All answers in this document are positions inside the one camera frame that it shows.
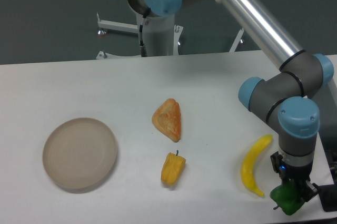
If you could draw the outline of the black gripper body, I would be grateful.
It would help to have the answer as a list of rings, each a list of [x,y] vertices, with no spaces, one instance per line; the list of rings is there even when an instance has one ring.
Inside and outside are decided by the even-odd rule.
[[[293,156],[284,151],[277,151],[270,156],[272,167],[280,179],[289,177],[295,185],[309,180],[313,167],[313,152],[304,156]]]

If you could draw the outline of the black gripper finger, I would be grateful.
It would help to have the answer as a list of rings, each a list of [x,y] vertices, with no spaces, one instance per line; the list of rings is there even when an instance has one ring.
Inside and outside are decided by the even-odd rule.
[[[300,197],[305,202],[309,202],[319,193],[319,186],[315,183],[311,183],[309,180],[302,181],[300,183]]]
[[[282,180],[282,183],[281,185],[285,188],[292,188],[294,187],[294,180],[292,178],[289,178],[289,177],[284,177],[281,179]]]

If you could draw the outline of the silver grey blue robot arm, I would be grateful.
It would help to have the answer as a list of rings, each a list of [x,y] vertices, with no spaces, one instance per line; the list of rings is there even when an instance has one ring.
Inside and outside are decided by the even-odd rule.
[[[141,16],[137,34],[142,57],[174,53],[173,19],[181,8],[200,0],[128,0]],[[224,5],[253,41],[279,69],[268,81],[258,77],[240,87],[240,102],[279,136],[271,155],[282,184],[294,185],[297,201],[319,193],[310,181],[320,110],[312,96],[332,80],[334,67],[324,55],[304,50],[258,0],[215,0]]]

